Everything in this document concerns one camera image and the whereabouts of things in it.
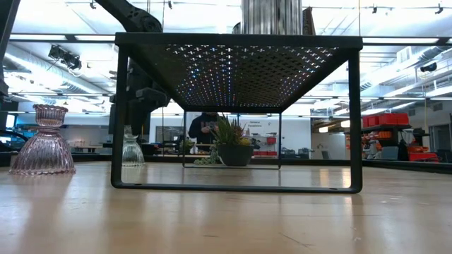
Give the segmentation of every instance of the perforated metal top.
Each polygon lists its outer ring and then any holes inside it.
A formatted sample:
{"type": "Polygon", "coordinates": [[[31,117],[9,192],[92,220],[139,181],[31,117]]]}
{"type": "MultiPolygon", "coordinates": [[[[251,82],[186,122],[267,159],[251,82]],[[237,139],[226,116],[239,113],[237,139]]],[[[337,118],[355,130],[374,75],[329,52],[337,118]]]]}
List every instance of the perforated metal top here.
{"type": "Polygon", "coordinates": [[[262,113],[284,111],[362,48],[356,37],[282,35],[118,33],[116,43],[133,45],[131,58],[187,111],[262,113]]]}

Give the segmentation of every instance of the clear glass vase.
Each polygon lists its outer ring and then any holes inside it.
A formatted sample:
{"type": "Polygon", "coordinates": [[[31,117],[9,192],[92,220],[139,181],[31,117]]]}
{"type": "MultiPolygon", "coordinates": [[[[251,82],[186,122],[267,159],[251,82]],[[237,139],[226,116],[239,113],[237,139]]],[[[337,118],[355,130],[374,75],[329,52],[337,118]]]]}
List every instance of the clear glass vase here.
{"type": "Polygon", "coordinates": [[[35,104],[38,133],[22,147],[10,174],[46,175],[75,173],[71,150],[59,134],[68,111],[65,107],[35,104]]]}
{"type": "Polygon", "coordinates": [[[132,135],[132,127],[124,127],[124,144],[122,145],[122,166],[140,167],[144,165],[143,151],[136,142],[136,135],[132,135]]]}

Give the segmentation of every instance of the gray plant pot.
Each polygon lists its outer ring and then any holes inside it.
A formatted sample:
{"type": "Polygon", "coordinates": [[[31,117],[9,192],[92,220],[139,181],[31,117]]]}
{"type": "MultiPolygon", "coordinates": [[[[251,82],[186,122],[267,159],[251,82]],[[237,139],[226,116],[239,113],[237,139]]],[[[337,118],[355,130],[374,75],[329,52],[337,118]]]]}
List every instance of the gray plant pot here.
{"type": "Polygon", "coordinates": [[[218,156],[226,166],[243,167],[253,156],[253,145],[217,145],[218,156]]]}

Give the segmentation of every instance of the wooden table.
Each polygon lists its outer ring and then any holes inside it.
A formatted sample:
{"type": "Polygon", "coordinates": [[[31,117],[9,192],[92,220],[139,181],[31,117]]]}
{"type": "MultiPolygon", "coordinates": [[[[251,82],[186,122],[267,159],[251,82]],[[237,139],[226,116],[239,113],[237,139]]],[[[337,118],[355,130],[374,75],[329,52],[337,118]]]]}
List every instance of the wooden table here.
{"type": "MultiPolygon", "coordinates": [[[[451,253],[452,176],[364,169],[359,195],[117,190],[109,162],[69,176],[0,171],[0,253],[451,253]]],[[[267,184],[275,171],[149,164],[127,181],[267,184]]],[[[340,167],[282,168],[282,182],[346,185],[340,167]]]]}

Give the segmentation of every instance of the person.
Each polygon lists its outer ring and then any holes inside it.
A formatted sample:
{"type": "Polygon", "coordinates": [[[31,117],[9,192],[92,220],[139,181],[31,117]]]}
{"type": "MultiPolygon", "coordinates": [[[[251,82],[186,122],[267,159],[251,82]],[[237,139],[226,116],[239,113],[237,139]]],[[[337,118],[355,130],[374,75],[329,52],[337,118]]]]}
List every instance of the person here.
{"type": "MultiPolygon", "coordinates": [[[[203,112],[191,122],[190,138],[195,138],[198,144],[213,144],[215,137],[210,131],[218,130],[217,120],[218,114],[216,112],[203,112]]],[[[198,146],[198,149],[205,152],[210,151],[208,146],[198,146]]]]}

